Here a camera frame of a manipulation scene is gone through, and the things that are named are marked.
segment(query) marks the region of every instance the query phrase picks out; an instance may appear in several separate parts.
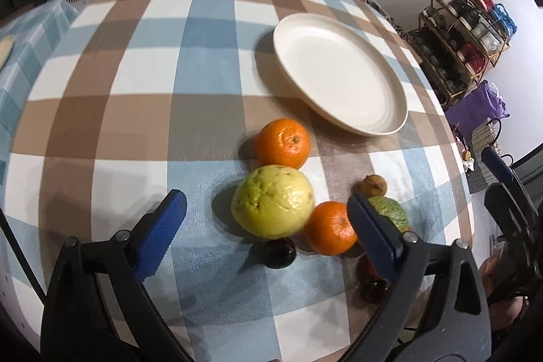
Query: person's hand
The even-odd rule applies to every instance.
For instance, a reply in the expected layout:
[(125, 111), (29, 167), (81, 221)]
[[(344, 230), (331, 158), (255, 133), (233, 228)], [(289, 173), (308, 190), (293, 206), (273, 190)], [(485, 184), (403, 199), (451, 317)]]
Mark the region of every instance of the person's hand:
[[(489, 258), (485, 259), (479, 268), (479, 274), (483, 280), (484, 292), (487, 296), (491, 294), (495, 288), (492, 273), (500, 262), (502, 253), (503, 249), (496, 250)], [(520, 314), (522, 304), (523, 299), (521, 296), (492, 304), (488, 308), (490, 313), (490, 327), (492, 330), (501, 330), (512, 323)]]

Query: plaid tablecloth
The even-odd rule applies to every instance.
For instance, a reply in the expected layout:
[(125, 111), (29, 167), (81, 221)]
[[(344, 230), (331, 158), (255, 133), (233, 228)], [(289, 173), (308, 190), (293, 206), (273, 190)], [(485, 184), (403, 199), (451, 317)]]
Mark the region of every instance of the plaid tablecloth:
[[(408, 97), (400, 132), (353, 135), (298, 98), (272, 45), (275, 25), (298, 12), (335, 18), (384, 55)], [(108, 239), (181, 189), (187, 217), (145, 286), (184, 347), (198, 362), (335, 361), (372, 311), (357, 290), (358, 258), (301, 250), (290, 267), (266, 269), (230, 214), (256, 164), (250, 138), (282, 116), (309, 129), (301, 170), (317, 203), (346, 202), (357, 180), (378, 173), (425, 240), (471, 238), (443, 112), (407, 44), (358, 0), (95, 0), (26, 103), (5, 211), (46, 286), (64, 237)]]
[(0, 28), (13, 35), (13, 50), (0, 71), (0, 205), (4, 207), (6, 164), (13, 136), (32, 86), (78, 11), (69, 3), (47, 2)]

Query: white plate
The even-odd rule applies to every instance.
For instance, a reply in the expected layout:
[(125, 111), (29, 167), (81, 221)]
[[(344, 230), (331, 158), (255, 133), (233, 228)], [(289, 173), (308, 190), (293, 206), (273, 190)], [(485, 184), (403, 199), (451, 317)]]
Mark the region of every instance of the white plate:
[(407, 119), (400, 79), (368, 42), (318, 14), (287, 16), (273, 41), (287, 76), (325, 119), (363, 135), (389, 135)]

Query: mandarin orange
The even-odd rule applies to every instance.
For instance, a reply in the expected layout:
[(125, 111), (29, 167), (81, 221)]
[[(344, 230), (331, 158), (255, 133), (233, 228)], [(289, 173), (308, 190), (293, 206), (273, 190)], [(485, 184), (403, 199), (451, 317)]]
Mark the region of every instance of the mandarin orange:
[(319, 204), (302, 232), (314, 251), (329, 256), (346, 252), (358, 240), (347, 217), (347, 206), (336, 201)]
[(292, 119), (279, 119), (262, 128), (255, 140), (261, 166), (279, 164), (300, 169), (309, 157), (311, 141), (306, 129)]

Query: green fruit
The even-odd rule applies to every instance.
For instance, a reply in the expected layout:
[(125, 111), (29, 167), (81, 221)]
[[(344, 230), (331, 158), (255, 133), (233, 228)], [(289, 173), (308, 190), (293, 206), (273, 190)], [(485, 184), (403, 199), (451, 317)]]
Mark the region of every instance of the green fruit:
[(232, 215), (249, 233), (279, 239), (299, 231), (315, 206), (306, 176), (275, 164), (253, 171), (236, 189)]
[(390, 218), (400, 232), (405, 232), (410, 229), (406, 211), (395, 199), (375, 196), (368, 198), (368, 201), (375, 207), (375, 210), (379, 215)]

